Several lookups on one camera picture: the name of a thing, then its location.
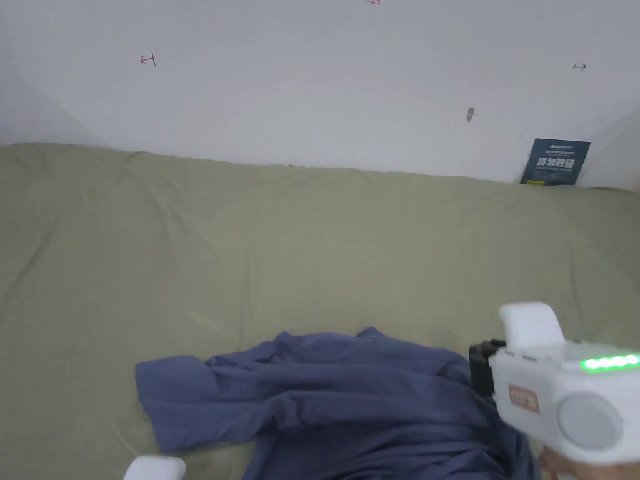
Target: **white object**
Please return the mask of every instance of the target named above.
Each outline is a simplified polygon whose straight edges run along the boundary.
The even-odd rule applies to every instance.
[[[500,309],[507,346],[489,359],[500,417],[566,457],[640,461],[640,355],[567,342],[544,303]]]
[[[124,480],[182,480],[186,469],[180,458],[143,455],[129,465]]]

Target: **white wall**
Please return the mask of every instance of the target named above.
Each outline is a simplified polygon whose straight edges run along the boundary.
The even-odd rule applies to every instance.
[[[640,177],[637,0],[0,5],[0,143],[514,181],[540,137]]]

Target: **wrinkle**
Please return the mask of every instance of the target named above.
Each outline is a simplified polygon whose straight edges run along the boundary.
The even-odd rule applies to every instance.
[[[9,305],[11,299],[15,296],[15,293],[20,288],[20,285],[24,283],[25,279],[29,275],[29,272],[37,265],[49,243],[51,243],[51,238],[56,231],[59,220],[60,217],[58,216],[51,222],[51,225],[47,229],[47,232],[44,234],[43,238],[38,243],[38,246],[29,257],[29,260],[27,260],[24,267],[22,267],[22,269],[20,270],[20,273],[17,275],[11,286],[9,286],[6,295],[0,303],[0,320],[2,320],[2,318],[4,317],[6,308]]]

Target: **black mount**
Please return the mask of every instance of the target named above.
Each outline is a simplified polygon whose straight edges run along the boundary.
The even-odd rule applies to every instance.
[[[503,340],[492,339],[477,343],[469,347],[469,364],[471,366],[471,386],[478,395],[489,397],[493,395],[493,372],[489,366],[489,358],[500,348],[507,346]]]

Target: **blue cloth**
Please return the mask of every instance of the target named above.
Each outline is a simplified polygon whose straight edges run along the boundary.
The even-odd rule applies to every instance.
[[[540,478],[466,359],[374,328],[144,362],[136,379],[161,451],[256,439],[244,480]]]

